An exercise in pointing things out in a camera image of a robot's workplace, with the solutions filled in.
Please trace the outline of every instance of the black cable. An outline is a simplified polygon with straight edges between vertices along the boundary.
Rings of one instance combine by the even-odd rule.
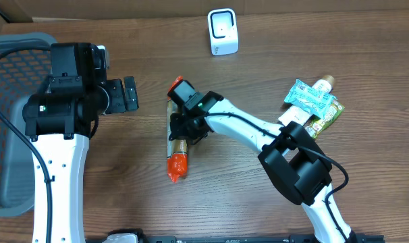
[[[11,53],[15,53],[18,51],[29,51],[29,50],[37,50],[37,51],[50,51],[48,47],[18,47],[14,49],[10,49],[0,54],[0,60]],[[0,120],[9,128],[17,137],[24,142],[24,144],[34,153],[36,159],[40,163],[41,170],[44,174],[44,183],[46,185],[47,190],[47,232],[46,232],[46,243],[51,242],[51,226],[53,222],[53,197],[51,193],[51,178],[49,175],[49,170],[44,163],[44,159],[41,157],[38,150],[35,146],[21,133],[9,120],[2,114],[0,111]]]
[[[99,117],[97,116],[97,118],[94,120],[94,127],[92,128],[92,131],[90,132],[89,140],[95,135],[95,133],[97,133],[98,125],[99,125]]]
[[[250,120],[246,119],[245,117],[242,117],[242,116],[240,116],[240,115],[236,115],[236,114],[233,114],[233,113],[210,113],[210,114],[205,114],[205,115],[201,115],[201,116],[195,117],[195,118],[193,118],[193,119],[191,119],[191,120],[192,120],[192,122],[193,122],[193,121],[196,120],[196,119],[202,119],[202,118],[205,118],[205,117],[216,116],[216,115],[224,115],[224,116],[228,116],[228,117],[236,117],[236,118],[242,120],[243,122],[247,123],[248,125],[252,126],[253,128],[257,129],[259,132],[262,132],[263,134],[268,135],[268,136],[270,136],[270,137],[272,137],[272,138],[278,138],[278,136],[276,136],[276,135],[270,133],[269,131],[267,131],[267,130],[265,130],[265,129],[262,129],[261,127],[259,127],[258,125],[252,123]],[[337,230],[341,233],[342,237],[343,237],[344,240],[347,242],[348,239],[347,239],[346,235],[344,234],[344,231],[342,230],[342,228],[339,226],[339,224],[338,224],[338,222],[337,222],[337,220],[336,220],[336,218],[335,218],[335,215],[333,215],[332,210],[331,210],[331,207],[329,206],[329,197],[332,196],[334,193],[340,191],[340,190],[341,190],[342,188],[344,188],[345,186],[347,186],[347,184],[348,184],[348,173],[347,173],[347,171],[346,171],[346,170],[344,169],[344,167],[342,167],[342,165],[340,165],[337,161],[334,161],[333,159],[329,158],[329,157],[326,156],[326,155],[322,155],[321,153],[316,152],[316,151],[314,151],[314,150],[312,150],[312,149],[309,149],[309,148],[306,148],[306,147],[304,147],[304,146],[298,145],[298,144],[296,144],[295,142],[293,142],[293,141],[291,141],[291,140],[286,140],[286,142],[289,143],[289,144],[292,145],[292,146],[297,146],[299,149],[302,149],[302,150],[304,150],[304,151],[308,151],[308,152],[310,152],[310,153],[313,153],[313,154],[319,156],[319,157],[322,158],[322,159],[327,160],[327,161],[330,162],[332,165],[336,166],[336,167],[344,174],[344,182],[343,182],[341,185],[339,185],[337,188],[333,189],[331,192],[329,192],[328,194],[326,194],[326,196],[325,196],[325,204],[326,204],[326,208],[327,208],[329,214],[331,215],[331,218],[332,218],[332,220],[333,220],[333,222],[334,222],[334,224],[335,224]]]

